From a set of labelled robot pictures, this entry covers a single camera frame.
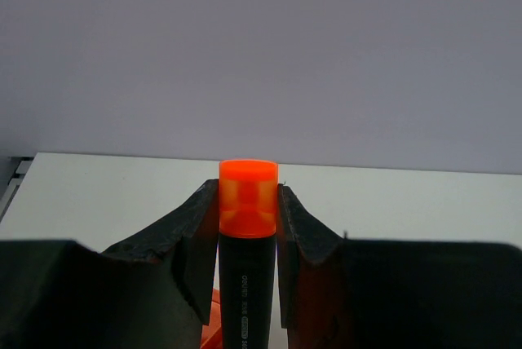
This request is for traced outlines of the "black highlighter orange cap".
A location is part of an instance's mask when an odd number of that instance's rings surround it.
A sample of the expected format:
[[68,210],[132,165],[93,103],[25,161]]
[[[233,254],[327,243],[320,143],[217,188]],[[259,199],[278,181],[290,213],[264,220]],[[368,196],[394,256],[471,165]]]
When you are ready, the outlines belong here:
[[278,164],[219,163],[219,291],[224,348],[267,348],[276,256]]

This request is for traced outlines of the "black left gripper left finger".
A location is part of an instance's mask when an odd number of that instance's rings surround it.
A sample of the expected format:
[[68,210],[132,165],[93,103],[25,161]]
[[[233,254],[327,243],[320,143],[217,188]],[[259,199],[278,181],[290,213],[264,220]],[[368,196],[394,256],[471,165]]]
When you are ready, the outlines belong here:
[[96,252],[73,240],[1,244],[4,348],[197,348],[210,308],[218,183]]

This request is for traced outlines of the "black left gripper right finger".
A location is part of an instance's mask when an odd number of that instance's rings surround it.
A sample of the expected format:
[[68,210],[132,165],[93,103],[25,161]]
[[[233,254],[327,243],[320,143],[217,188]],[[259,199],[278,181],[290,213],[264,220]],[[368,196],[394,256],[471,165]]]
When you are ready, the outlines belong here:
[[291,348],[518,348],[521,251],[356,240],[277,191],[281,325]]

